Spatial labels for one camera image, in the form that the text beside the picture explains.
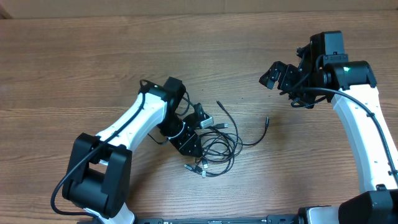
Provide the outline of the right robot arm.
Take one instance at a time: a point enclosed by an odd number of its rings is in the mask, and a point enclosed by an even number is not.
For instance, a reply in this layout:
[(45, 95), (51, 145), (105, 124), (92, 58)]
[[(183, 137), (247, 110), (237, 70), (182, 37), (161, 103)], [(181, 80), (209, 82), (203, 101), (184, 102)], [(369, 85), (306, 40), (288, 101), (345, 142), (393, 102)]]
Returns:
[(296, 54), (298, 65), (276, 61), (259, 81), (288, 95), (294, 108), (331, 103), (354, 156), (359, 195), (338, 206), (302, 207), (295, 215), (268, 216), (267, 223), (396, 223), (397, 148), (370, 64), (348, 58), (341, 31), (311, 36)]

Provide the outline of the black cable silver plug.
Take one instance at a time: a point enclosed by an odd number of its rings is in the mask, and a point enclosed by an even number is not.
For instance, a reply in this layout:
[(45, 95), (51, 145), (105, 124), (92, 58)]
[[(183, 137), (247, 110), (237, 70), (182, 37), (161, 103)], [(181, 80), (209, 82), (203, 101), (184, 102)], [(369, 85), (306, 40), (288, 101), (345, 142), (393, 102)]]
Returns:
[(184, 168), (202, 178), (219, 177), (229, 172), (243, 149), (243, 141), (239, 134), (212, 128), (199, 137), (204, 139), (204, 143), (201, 144), (203, 155), (196, 158), (194, 164), (185, 164)]

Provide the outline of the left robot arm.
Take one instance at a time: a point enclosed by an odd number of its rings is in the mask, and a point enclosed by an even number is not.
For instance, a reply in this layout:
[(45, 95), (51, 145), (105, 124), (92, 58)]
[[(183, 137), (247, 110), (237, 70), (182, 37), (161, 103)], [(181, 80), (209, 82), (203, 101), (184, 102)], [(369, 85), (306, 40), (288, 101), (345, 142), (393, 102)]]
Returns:
[(82, 133), (73, 143), (67, 173), (54, 192), (82, 208), (93, 223), (134, 223), (126, 205), (132, 152), (158, 127), (179, 153), (201, 157), (203, 148), (196, 129), (213, 125), (201, 104), (181, 119), (176, 110), (186, 95), (182, 81), (173, 77), (164, 85), (140, 81), (134, 104), (110, 127), (94, 136)]

